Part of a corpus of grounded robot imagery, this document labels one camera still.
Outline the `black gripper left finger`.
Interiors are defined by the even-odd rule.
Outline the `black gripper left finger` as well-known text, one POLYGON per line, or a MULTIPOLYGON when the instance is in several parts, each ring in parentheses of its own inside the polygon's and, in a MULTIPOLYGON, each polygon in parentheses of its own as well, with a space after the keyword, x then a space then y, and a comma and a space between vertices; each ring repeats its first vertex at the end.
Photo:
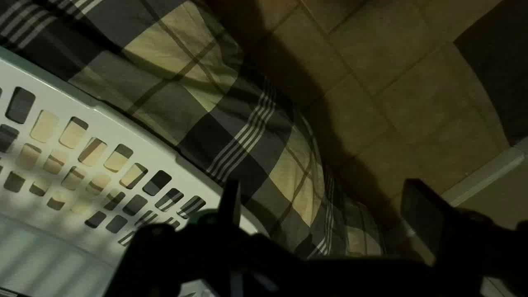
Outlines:
POLYGON ((223 226, 238 226, 241 221, 241 183, 229 178, 224 184, 218 206, 218 222, 223 226))

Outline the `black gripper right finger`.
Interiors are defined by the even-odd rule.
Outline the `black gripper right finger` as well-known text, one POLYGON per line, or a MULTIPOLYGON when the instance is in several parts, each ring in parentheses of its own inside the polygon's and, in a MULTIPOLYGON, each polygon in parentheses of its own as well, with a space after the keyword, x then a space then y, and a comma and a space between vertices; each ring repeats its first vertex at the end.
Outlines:
POLYGON ((401 214, 432 254, 440 250, 444 232, 457 211, 419 178, 407 178, 403 188, 401 214))

